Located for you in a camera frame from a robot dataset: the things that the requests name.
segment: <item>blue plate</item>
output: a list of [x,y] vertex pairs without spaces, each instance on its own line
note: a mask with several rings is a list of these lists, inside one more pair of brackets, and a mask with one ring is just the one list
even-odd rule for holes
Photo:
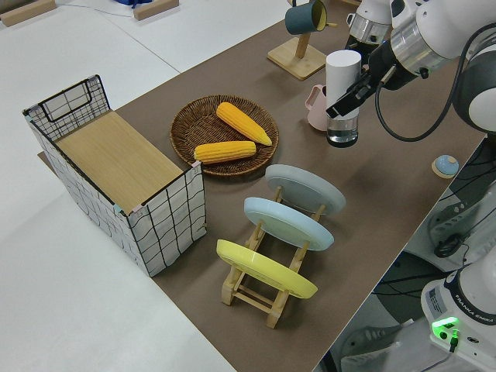
[[302,248],[309,242],[309,250],[326,250],[334,243],[334,237],[324,226],[286,205],[247,198],[244,210],[253,224],[262,222],[263,231],[293,246]]
[[282,198],[304,211],[315,213],[321,205],[325,205],[323,215],[330,215],[339,212],[346,205],[341,191],[307,170],[275,164],[267,167],[265,178],[269,188],[276,190],[281,186]]

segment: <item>dark blue mug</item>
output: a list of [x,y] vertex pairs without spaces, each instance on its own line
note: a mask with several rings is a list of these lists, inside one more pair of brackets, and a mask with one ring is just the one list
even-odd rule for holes
[[308,4],[293,6],[288,9],[284,17],[286,29],[291,35],[322,31],[327,24],[326,7],[320,0],[311,0]]

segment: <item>pink pitcher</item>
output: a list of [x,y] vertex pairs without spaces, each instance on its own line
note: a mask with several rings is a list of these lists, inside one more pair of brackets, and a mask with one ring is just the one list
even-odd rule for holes
[[305,101],[308,110],[308,124],[317,130],[325,132],[327,130],[326,112],[326,87],[325,85],[314,85],[312,92]]

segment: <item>yellow plate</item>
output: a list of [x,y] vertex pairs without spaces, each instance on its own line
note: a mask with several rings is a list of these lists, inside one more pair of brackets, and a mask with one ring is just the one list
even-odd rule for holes
[[317,287],[300,274],[244,246],[220,239],[217,254],[229,265],[295,297],[310,298],[317,292]]

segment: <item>corn cob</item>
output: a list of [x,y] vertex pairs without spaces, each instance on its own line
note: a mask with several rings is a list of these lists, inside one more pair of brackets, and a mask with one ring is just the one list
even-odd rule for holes
[[220,119],[250,140],[262,143],[266,146],[272,145],[272,140],[265,133],[264,128],[259,126],[235,105],[232,105],[229,102],[222,102],[215,113]]
[[196,146],[193,156],[204,164],[251,157],[257,148],[253,141],[226,141]]

